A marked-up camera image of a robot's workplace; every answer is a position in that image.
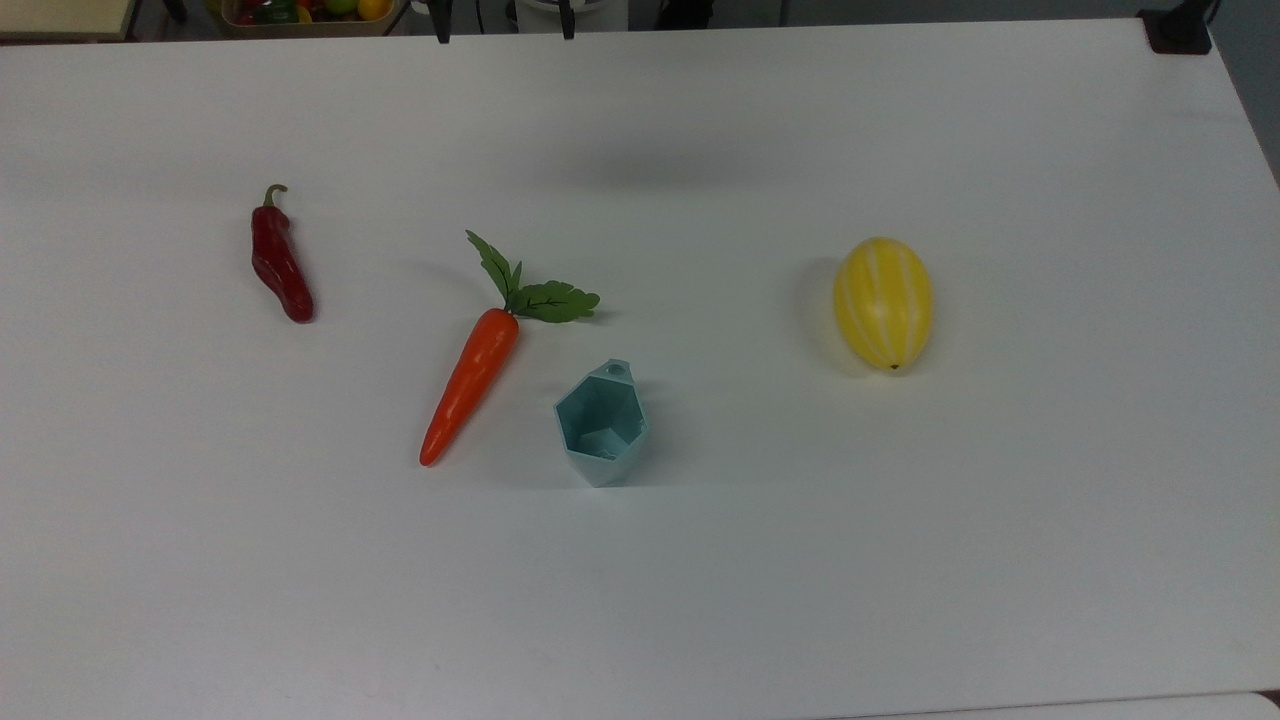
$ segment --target carrot leaf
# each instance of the carrot leaf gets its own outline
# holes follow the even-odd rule
[[[584,292],[568,283],[550,281],[518,288],[507,302],[507,309],[515,315],[544,323],[567,323],[590,318],[599,304],[600,296],[594,292]]]
[[[498,292],[502,293],[503,302],[509,305],[511,296],[520,290],[520,264],[516,264],[516,273],[512,274],[511,263],[507,263],[502,252],[494,250],[492,245],[471,231],[467,231],[467,240],[480,252],[480,266],[484,268],[484,272],[489,273],[493,284],[498,286]]]

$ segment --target fruit basket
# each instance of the fruit basket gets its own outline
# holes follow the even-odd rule
[[[243,24],[238,19],[243,18],[246,13],[246,5],[253,5],[253,3],[246,3],[246,0],[221,0],[220,12],[214,17],[218,27],[221,29],[223,35],[233,38],[282,38],[282,37],[360,37],[371,35],[383,35],[387,28],[396,22],[396,17],[399,15],[401,9],[404,3],[410,0],[384,0],[387,12],[375,19],[361,19],[355,12],[346,13],[344,15],[355,19],[338,19],[338,15],[332,15],[333,19],[324,20],[321,18],[330,17],[323,10],[325,6],[324,0],[311,0],[311,5],[316,8],[315,20],[319,22],[306,22],[310,13],[303,13],[301,22],[287,22],[287,23],[273,23],[273,24]]]

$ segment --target striped melon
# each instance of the striped melon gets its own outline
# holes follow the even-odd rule
[[[849,347],[877,368],[910,365],[929,340],[929,273],[910,247],[893,238],[873,237],[845,258],[833,300]]]

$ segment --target orange carrot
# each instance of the orange carrot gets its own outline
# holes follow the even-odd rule
[[[512,270],[506,258],[480,240],[480,236],[467,231],[467,240],[480,251],[480,266],[493,278],[506,304],[500,309],[486,310],[471,328],[467,345],[444,386],[444,396],[440,397],[426,429],[426,438],[422,439],[422,452],[419,455],[422,465],[431,465],[440,459],[507,363],[520,338],[516,315],[566,323],[590,318],[600,302],[600,296],[557,281],[521,287],[522,263],[517,263]]]
[[[435,406],[435,416],[431,418],[426,439],[422,441],[422,454],[419,456],[422,465],[434,464],[453,442],[498,377],[498,370],[507,363],[518,337],[520,323],[511,313],[493,307],[480,315],[453,374],[449,375],[444,396]]]

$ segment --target teal hexagonal container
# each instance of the teal hexagonal container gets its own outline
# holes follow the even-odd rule
[[[626,482],[649,439],[649,420],[625,360],[588,373],[556,404],[556,420],[570,461],[598,488]]]

